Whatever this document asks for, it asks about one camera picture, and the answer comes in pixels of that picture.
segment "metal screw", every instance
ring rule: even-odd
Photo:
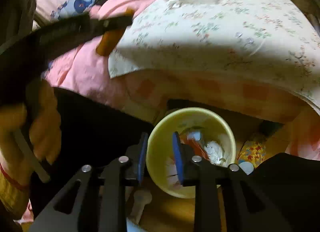
[[[194,155],[194,156],[192,156],[192,161],[193,162],[201,162],[202,161],[202,157],[198,156],[198,155]]]
[[[236,164],[230,164],[229,169],[231,171],[238,171],[239,170],[239,166]]]
[[[103,23],[103,26],[106,28],[107,26],[109,26],[109,20],[106,20],[104,23]]]
[[[91,171],[91,166],[90,165],[84,165],[84,166],[82,166],[81,170],[83,172],[89,172],[89,171]]]
[[[119,157],[119,162],[121,162],[121,163],[125,163],[125,162],[127,162],[129,160],[129,158],[127,157],[127,156],[121,156],[121,157]]]

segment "person's hand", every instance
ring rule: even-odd
[[[53,88],[45,80],[42,81],[39,103],[39,115],[29,130],[30,141],[38,160],[46,159],[52,164],[61,150],[61,119]],[[33,169],[16,144],[12,131],[23,126],[26,117],[24,104],[0,108],[0,163],[4,171],[22,186],[29,184]]]

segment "white floral fabric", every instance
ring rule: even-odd
[[[219,0],[137,16],[109,57],[111,77],[143,69],[222,73],[275,85],[319,113],[320,38],[290,0]]]

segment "yellow sleeve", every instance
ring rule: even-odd
[[[23,232],[28,232],[30,226],[32,225],[32,222],[28,222],[28,223],[23,223],[21,224],[21,227],[22,227],[22,231]]]
[[[0,200],[14,219],[19,220],[27,208],[29,190],[14,187],[0,171]]]

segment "plastic container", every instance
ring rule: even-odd
[[[146,164],[154,183],[174,197],[195,197],[195,187],[172,189],[167,181],[165,167],[167,159],[173,155],[172,134],[175,131],[181,133],[186,128],[195,126],[203,127],[206,138],[222,145],[225,151],[226,166],[234,163],[236,159],[236,141],[233,133],[225,120],[216,113],[203,108],[190,107],[167,115],[156,125],[149,137]]]

